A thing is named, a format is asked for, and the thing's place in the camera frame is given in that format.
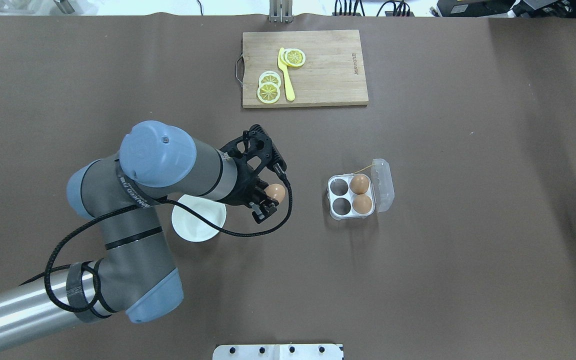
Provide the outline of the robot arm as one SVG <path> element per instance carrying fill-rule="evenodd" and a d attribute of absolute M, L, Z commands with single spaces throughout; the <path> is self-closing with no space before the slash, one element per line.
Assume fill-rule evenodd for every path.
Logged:
<path fill-rule="evenodd" d="M 161 121 L 135 125 L 117 153 L 69 179 L 67 200 L 86 223 L 55 246 L 44 271 L 0 293 L 0 351 L 115 313 L 143 324 L 172 312 L 184 293 L 156 207 L 179 207 L 220 233 L 243 237 L 168 196 L 247 207 L 260 224 L 280 204 L 266 193 L 263 169 L 290 189 L 286 162 L 258 124 L 221 148 Z"/>

